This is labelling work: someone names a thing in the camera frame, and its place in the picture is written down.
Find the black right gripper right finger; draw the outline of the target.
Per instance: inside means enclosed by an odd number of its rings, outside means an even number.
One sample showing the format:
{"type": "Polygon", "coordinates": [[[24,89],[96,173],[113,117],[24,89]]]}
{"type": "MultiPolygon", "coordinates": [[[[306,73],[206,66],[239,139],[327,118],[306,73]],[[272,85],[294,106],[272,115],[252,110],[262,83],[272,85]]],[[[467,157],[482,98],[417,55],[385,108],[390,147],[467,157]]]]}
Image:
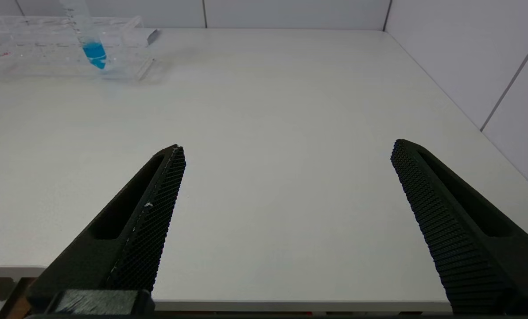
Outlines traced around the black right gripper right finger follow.
{"type": "Polygon", "coordinates": [[[453,313],[528,315],[528,234],[426,148],[390,161],[453,313]]]}

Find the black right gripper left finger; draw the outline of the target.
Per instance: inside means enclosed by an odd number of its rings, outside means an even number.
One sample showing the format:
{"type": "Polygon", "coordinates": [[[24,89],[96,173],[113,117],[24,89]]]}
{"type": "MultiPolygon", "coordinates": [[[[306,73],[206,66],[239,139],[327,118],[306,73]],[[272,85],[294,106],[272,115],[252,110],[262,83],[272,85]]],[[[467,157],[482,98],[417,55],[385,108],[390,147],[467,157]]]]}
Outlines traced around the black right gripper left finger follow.
{"type": "Polygon", "coordinates": [[[30,286],[31,308],[68,289],[152,292],[185,169],[183,147],[156,153],[30,286]]]}

